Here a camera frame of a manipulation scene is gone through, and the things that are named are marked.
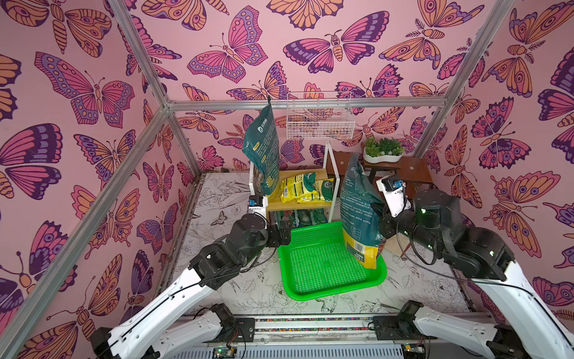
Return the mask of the dark green fertilizer bag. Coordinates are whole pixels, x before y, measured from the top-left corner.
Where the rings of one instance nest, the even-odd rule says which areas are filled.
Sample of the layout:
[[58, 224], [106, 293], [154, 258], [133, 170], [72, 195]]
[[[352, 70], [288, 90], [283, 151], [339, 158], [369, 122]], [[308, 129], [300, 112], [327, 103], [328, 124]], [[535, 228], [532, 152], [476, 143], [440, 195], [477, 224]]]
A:
[[245, 133], [242, 152], [262, 175], [261, 192], [269, 198], [277, 194], [280, 182], [279, 137], [271, 98]]
[[357, 154], [349, 159], [340, 199], [346, 249], [364, 268], [376, 269], [379, 248], [385, 238], [380, 232], [380, 217], [375, 210], [383, 209], [384, 202], [369, 182]]

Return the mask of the green plastic mesh basket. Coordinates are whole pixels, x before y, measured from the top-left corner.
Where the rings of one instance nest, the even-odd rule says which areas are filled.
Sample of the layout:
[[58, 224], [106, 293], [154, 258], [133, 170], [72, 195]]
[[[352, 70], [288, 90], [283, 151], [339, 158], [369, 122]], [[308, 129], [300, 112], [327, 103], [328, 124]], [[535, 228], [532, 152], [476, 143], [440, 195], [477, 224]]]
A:
[[383, 258], [364, 268], [349, 253], [339, 221], [291, 231], [291, 242], [278, 250], [280, 273], [288, 297], [299, 302], [376, 287], [387, 279]]

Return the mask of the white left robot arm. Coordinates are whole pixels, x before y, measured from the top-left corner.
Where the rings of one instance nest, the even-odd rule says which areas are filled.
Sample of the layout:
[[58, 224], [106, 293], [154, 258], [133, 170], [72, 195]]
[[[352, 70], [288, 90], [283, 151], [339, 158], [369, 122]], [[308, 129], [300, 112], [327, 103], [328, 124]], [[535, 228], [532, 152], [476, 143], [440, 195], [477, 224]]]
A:
[[229, 234], [203, 247], [182, 274], [144, 309], [114, 328], [101, 327], [90, 338], [97, 358], [170, 358], [230, 331], [236, 319], [226, 305], [215, 305], [184, 324], [176, 321], [227, 281], [254, 269], [262, 250], [289, 245], [286, 224], [270, 224], [259, 213], [236, 221]]

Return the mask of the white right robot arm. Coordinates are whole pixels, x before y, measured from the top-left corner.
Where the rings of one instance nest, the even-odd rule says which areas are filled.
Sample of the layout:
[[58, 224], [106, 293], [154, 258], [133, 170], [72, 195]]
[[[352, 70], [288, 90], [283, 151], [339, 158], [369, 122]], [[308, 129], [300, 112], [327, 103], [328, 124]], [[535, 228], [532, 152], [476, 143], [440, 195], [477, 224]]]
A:
[[403, 197], [369, 205], [385, 238], [403, 234], [477, 285], [505, 324], [477, 323], [409, 301], [396, 317], [403, 337], [446, 340], [485, 358], [572, 358], [573, 333], [526, 279], [514, 253], [492, 230], [467, 227], [460, 200], [438, 189], [421, 191], [407, 208]]

